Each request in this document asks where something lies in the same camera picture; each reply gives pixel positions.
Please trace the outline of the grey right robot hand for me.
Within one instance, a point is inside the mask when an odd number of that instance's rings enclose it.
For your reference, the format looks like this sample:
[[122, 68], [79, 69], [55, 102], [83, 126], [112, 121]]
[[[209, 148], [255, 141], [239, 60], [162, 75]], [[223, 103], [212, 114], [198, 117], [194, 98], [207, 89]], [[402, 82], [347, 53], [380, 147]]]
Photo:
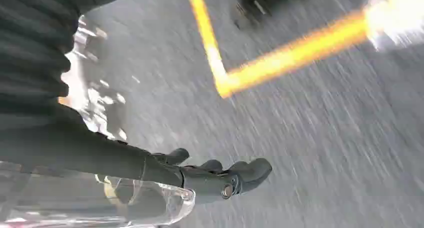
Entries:
[[91, 132], [75, 110], [60, 105], [0, 106], [0, 159], [29, 167], [153, 181], [194, 191], [205, 202], [257, 188], [272, 171], [263, 158], [224, 170], [218, 161], [180, 166], [122, 141]]

